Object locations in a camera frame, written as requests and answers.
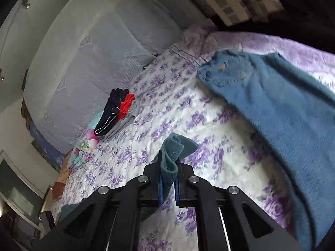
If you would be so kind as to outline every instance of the folded clothes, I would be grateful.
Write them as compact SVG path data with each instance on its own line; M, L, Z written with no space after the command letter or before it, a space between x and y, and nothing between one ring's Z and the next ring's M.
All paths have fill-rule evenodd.
M120 114L119 114L118 120L121 120L127 115L130 105L134 100L135 100L134 94L126 95L125 100L120 103Z
M94 129L94 134L103 136L116 124L120 114L120 104L125 100L126 95L129 94L128 89L112 90L107 104L103 110L103 115Z
M139 101L133 101L130 105L127 115L118 121L115 126L105 135L104 140L105 142L110 142L112 138L119 133L122 129L127 127L128 125L132 124L135 120L136 116L140 112L140 104Z
M88 162L94 148L99 143L99 137L94 134L94 128L100 121L102 114L103 111L93 117L91 123L85 129L77 144L73 148L67 164L71 173L74 173L81 165Z
M335 95L279 54L217 52L198 77L270 144L294 202L295 237L314 249L335 219Z

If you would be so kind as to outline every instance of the red clothing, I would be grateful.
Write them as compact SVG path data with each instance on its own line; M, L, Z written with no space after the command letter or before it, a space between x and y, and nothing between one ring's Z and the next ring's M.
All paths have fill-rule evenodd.
M127 115L130 105L134 100L135 100L134 94L131 93L126 95L125 100L120 104L120 114L118 117L118 121Z

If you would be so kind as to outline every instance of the metal screw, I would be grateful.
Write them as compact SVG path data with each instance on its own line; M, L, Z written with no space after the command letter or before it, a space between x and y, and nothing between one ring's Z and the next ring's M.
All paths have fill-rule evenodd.
M30 7L30 3L28 3L28 0L22 0L22 5L25 9L28 9Z
M147 182L148 180L149 178L146 175L141 175L138 177L138 181L142 183Z
M236 187L236 186L231 186L231 187L229 187L229 192L230 192L231 194L238 194L239 191L240 191L239 188Z
M199 180L200 180L200 178L195 176L195 175L190 176L190 178L189 178L189 181L192 182L192 183L197 183L197 182L199 182Z
M106 193L108 193L108 191L109 191L109 188L108 188L107 186L101 186L101 187L98 189L98 192L99 192L100 194L106 194Z

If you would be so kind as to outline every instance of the fabric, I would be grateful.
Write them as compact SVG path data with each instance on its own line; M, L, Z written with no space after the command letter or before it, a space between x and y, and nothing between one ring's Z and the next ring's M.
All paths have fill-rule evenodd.
M105 135L105 142L110 142L116 134L118 134L128 125L132 124L139 112L140 104L138 101L134 100L128 110L126 117L118 121L115 126L113 126L113 128Z
M335 95L279 54L217 52L198 77L278 155L294 201L296 238L314 249L335 219Z
M178 175L178 167L175 164L177 159L180 158L183 160L190 154L193 154L198 147L199 146L191 139L175 133L171 133L163 141L162 147L160 148L162 151L160 174L163 177L164 186L169 185L171 188L172 183Z
M127 94L129 94L129 89L112 89L101 119L94 129L95 135L103 136L115 126L120 114L120 104L125 100Z
M119 117L118 119L122 119L124 118L127 113L128 113L128 110L132 104L132 102L135 100L135 95L134 94L127 94L126 95L126 98L123 102L120 103L120 114L119 114Z
M38 130L69 152L112 88L128 88L183 29L204 19L189 0L70 0L27 75L24 98Z
M99 137L94 134L94 128L97 126L102 115L103 111L94 116L91 123L85 129L77 144L73 148L67 164L67 167L72 173L78 170L81 165L88 162L94 148L98 144Z
M59 221L64 220L65 217L68 216L71 212L73 212L73 210L76 209L76 207L78 207L81 202L76 203L76 204L70 204L70 205L64 205L64 206L62 206L61 212L60 212Z
M293 235L292 201L276 157L244 116L196 78L199 65L226 48L279 52L335 89L335 55L274 36L216 32L210 21L191 26L129 84L141 106L138 116L109 143L101 140L90 160L70 175L63 197L52 206L53 216L100 186L121 187L142 175L174 132L199 145L184 159L196 175L220 188L238 186ZM178 208L174 196L172 186L163 205L141 223L139 250L198 250L195 209Z

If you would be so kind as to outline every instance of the black metal frame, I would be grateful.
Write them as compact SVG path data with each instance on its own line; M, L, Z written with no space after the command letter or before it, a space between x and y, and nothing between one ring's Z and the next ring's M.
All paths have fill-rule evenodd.
M135 251L142 207L159 207L160 161L124 187L100 187L35 246L35 251ZM298 242L236 186L213 187L177 160L176 204L195 207L199 251L299 251Z

